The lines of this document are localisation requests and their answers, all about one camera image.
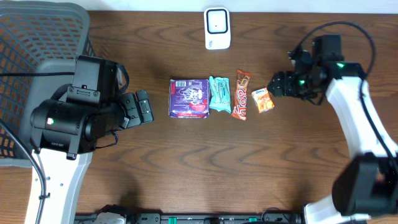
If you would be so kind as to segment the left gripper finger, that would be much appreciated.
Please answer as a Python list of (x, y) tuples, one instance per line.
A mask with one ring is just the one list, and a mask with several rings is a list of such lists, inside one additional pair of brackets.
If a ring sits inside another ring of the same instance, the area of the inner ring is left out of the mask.
[(152, 108), (150, 106), (149, 98), (145, 90), (139, 90), (136, 92), (138, 101), (138, 111), (141, 116), (141, 123), (151, 123), (154, 120)]
[(123, 94), (119, 102), (124, 110), (124, 128), (132, 128), (140, 125), (140, 115), (137, 108), (136, 96), (133, 93)]

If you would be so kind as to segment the small orange snack box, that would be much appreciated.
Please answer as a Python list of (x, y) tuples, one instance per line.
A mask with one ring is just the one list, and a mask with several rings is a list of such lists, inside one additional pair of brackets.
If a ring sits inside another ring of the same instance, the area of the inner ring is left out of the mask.
[(264, 113), (274, 108), (274, 103), (271, 100), (269, 91), (267, 88), (261, 88), (251, 93), (251, 96), (257, 106), (259, 113)]

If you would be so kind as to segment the orange Top snack bar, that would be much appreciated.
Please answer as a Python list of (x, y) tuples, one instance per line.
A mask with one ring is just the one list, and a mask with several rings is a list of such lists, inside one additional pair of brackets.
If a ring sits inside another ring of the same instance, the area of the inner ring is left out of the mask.
[(248, 101), (247, 88), (251, 74), (240, 69), (237, 69), (236, 73), (236, 91), (234, 92), (234, 107), (231, 115), (236, 119), (245, 121)]

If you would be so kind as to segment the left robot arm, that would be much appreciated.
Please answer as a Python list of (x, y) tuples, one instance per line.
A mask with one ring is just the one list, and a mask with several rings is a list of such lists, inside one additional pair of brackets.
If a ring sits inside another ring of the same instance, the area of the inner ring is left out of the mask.
[(39, 206), (40, 223), (73, 223), (84, 176), (98, 139), (154, 120), (147, 92), (126, 93), (103, 108), (45, 100), (30, 117), (30, 141), (39, 174), (33, 174), (26, 223)]

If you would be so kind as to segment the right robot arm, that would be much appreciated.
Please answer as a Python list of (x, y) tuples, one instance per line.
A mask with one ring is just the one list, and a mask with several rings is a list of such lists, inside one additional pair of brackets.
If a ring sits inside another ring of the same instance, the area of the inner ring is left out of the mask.
[(369, 95), (366, 72), (347, 62), (339, 47), (298, 47), (289, 52), (293, 71), (277, 72), (268, 84), (274, 96), (332, 105), (349, 149), (350, 163), (331, 195), (304, 206), (301, 223), (364, 223), (397, 213), (397, 143), (384, 128)]

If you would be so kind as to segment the white barcode scanner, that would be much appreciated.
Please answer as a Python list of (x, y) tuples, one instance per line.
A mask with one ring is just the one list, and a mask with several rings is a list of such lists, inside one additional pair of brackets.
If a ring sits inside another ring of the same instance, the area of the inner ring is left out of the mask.
[(210, 7), (203, 13), (205, 47), (208, 50), (224, 50), (231, 45), (231, 23), (225, 7)]

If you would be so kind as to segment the purple square snack packet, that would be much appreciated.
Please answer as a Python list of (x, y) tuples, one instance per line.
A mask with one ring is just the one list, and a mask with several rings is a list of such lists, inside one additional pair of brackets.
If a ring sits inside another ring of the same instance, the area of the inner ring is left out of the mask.
[(210, 87), (207, 79), (170, 81), (171, 118), (207, 118), (210, 113), (209, 102)]

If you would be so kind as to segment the teal wrapped snack packet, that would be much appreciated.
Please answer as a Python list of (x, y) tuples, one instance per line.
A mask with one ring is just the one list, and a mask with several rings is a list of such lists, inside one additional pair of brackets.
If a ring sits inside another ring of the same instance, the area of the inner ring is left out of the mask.
[(223, 77), (209, 77), (211, 99), (210, 109), (231, 113), (231, 93), (229, 79)]

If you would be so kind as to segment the grey plastic mesh basket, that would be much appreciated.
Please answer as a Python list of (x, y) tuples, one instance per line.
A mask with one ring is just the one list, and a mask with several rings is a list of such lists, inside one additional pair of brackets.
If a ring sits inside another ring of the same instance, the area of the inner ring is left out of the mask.
[(1, 120), (26, 146), (32, 110), (72, 82), (77, 56), (96, 55), (89, 28), (74, 3), (1, 2)]

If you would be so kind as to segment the black mounting rail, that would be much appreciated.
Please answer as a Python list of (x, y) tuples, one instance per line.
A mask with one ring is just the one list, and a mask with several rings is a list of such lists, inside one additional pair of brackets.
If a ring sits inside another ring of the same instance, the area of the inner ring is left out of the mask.
[(299, 216), (268, 212), (265, 215), (161, 215), (137, 213), (128, 217), (132, 224), (238, 224), (238, 223), (304, 223)]

